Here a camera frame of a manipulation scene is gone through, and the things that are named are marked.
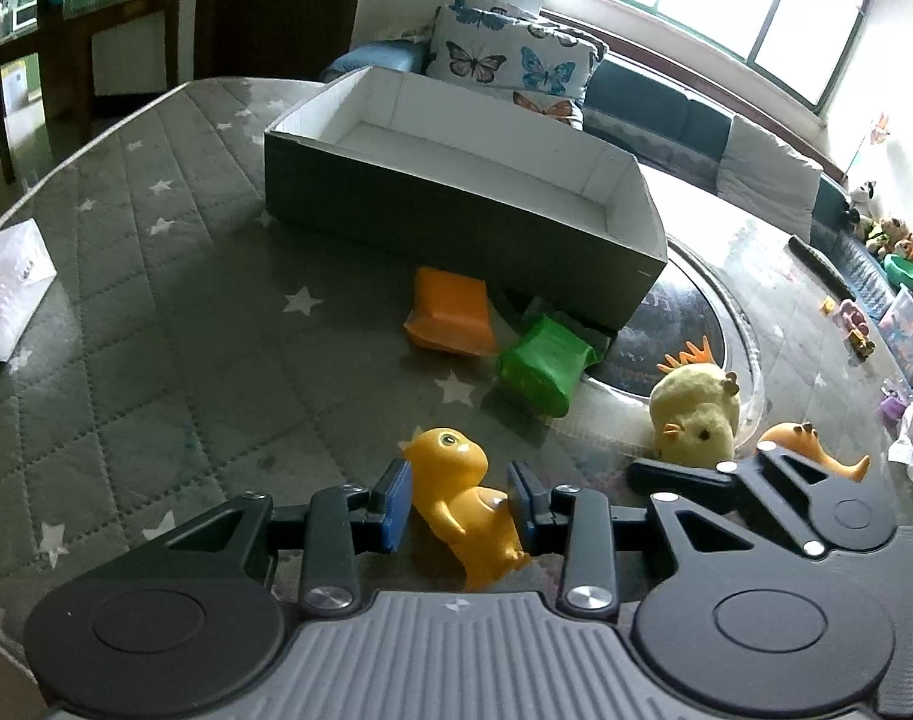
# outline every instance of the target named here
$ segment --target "table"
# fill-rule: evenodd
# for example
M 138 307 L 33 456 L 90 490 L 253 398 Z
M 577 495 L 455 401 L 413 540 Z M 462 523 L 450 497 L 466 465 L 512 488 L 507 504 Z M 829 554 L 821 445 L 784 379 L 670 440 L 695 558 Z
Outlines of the table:
M 641 504 L 623 480 L 631 457 L 597 429 L 620 423 L 607 405 L 617 396 L 593 413 L 599 388 L 583 381 L 567 418 L 537 418 L 501 392 L 492 361 L 407 343 L 415 263 L 266 215 L 263 129 L 319 88 L 185 84 L 91 141 L 1 222 L 34 218 L 57 269 L 0 365 L 0 645 L 17 658 L 26 615 L 62 581 L 245 490 L 282 506 L 372 485 L 421 428 L 479 442 L 492 487 L 522 460 L 547 488 Z M 755 329 L 767 408 L 752 440 L 812 420 L 844 463 L 871 456 L 863 484 L 913 525 L 913 488 L 885 460 L 880 384 L 900 374 L 876 329 L 877 351 L 855 361 L 819 312 L 826 287 L 785 233 L 672 176 L 644 175 L 669 234 Z M 558 566 L 541 557 L 507 580 L 551 589 Z M 293 597 L 298 570 L 296 557 L 282 562 L 280 597 Z M 362 574 L 367 589 L 461 584 L 419 517 L 399 553 L 362 557 Z
M 53 77 L 53 70 L 69 58 L 66 73 L 70 76 L 71 108 L 73 108 L 76 132 L 83 145 L 93 136 L 90 111 L 93 103 L 93 36 L 98 32 L 124 25 L 152 13 L 163 13 L 164 55 L 167 73 L 167 89 L 177 84 L 177 46 L 180 19 L 180 0 L 108 0 L 79 9 L 66 16 L 59 13 L 42 18 L 40 25 L 24 33 L 14 33 L 0 43 L 0 67 L 20 57 L 37 53 L 40 55 L 41 74 L 44 86 L 47 76 Z M 47 72 L 47 65 L 53 70 Z M 47 104 L 47 89 L 44 88 L 44 105 L 47 115 L 55 115 L 58 105 Z M 4 180 L 9 184 L 16 180 L 13 158 L 7 141 L 7 121 L 4 109 L 4 86 L 0 75 L 0 164 Z

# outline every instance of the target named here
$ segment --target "yellow dinosaur toy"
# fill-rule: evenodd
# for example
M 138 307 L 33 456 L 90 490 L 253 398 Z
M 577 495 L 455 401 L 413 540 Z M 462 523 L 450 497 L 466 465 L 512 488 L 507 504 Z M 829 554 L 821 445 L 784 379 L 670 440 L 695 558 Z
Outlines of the yellow dinosaur toy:
M 713 359 L 710 342 L 703 348 L 687 341 L 680 359 L 666 355 L 666 373 L 650 394 L 650 420 L 660 460 L 712 469 L 732 460 L 740 422 L 740 385 L 736 373 L 724 373 Z
M 863 455 L 863 459 L 856 466 L 844 466 L 830 457 L 820 446 L 819 434 L 813 429 L 813 423 L 810 422 L 802 424 L 781 422 L 762 434 L 760 440 L 778 443 L 789 451 L 796 452 L 796 454 L 820 464 L 829 471 L 845 476 L 851 482 L 862 482 L 866 471 L 870 468 L 869 455 Z
M 466 569 L 465 589 L 479 590 L 530 556 L 522 550 L 506 493 L 478 487 L 486 455 L 463 433 L 434 428 L 410 442 L 413 507 Z

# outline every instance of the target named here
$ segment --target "orange butterfly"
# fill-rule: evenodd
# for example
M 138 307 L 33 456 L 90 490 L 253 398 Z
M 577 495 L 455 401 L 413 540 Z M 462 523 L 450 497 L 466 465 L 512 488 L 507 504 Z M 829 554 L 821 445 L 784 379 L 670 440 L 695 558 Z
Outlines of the orange butterfly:
M 558 103 L 554 103 L 549 108 L 541 108 L 539 105 L 534 103 L 533 100 L 527 98 L 525 95 L 521 95 L 519 92 L 514 92 L 513 103 L 515 105 L 519 105 L 520 108 L 527 109 L 527 111 L 533 111 L 533 113 L 549 116 L 551 119 L 556 119 L 557 122 L 565 122 L 565 124 L 570 124 L 570 121 L 575 117 L 575 112 L 573 112 L 573 103 L 570 100 L 559 100 Z

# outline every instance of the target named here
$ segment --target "green bowl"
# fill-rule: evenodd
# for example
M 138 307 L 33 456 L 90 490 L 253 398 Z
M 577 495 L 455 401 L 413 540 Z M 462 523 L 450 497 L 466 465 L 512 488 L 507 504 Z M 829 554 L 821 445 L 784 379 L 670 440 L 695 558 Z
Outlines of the green bowl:
M 913 263 L 899 254 L 888 254 L 882 261 L 882 267 L 887 272 L 890 284 L 899 287 L 905 284 L 906 288 L 913 291 Z

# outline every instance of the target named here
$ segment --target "window sill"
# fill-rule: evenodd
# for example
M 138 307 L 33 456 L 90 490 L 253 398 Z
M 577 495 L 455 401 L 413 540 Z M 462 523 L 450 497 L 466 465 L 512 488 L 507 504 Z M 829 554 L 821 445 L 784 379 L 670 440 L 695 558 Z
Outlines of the window sill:
M 764 76 L 690 32 L 618 0 L 544 0 L 543 6 L 674 60 L 759 108 L 818 151 L 827 151 L 823 119 Z

